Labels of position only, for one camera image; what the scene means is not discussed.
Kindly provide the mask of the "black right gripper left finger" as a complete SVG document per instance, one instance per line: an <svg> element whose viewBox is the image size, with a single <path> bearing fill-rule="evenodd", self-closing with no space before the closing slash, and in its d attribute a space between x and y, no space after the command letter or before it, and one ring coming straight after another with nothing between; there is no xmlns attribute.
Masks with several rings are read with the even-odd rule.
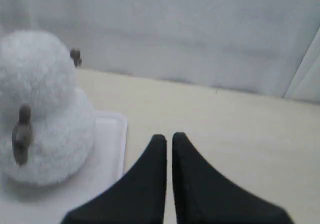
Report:
<svg viewBox="0 0 320 224"><path fill-rule="evenodd" d="M167 141L155 134L126 174L87 203L70 210L63 224L162 224L167 188Z"/></svg>

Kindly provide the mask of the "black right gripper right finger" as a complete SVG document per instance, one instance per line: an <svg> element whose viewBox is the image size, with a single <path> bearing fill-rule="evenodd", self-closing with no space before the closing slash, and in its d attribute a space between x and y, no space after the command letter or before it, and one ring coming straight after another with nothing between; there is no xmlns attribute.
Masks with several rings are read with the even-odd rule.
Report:
<svg viewBox="0 0 320 224"><path fill-rule="evenodd" d="M179 224L292 224L282 207L226 178L184 132L172 137L172 186Z"/></svg>

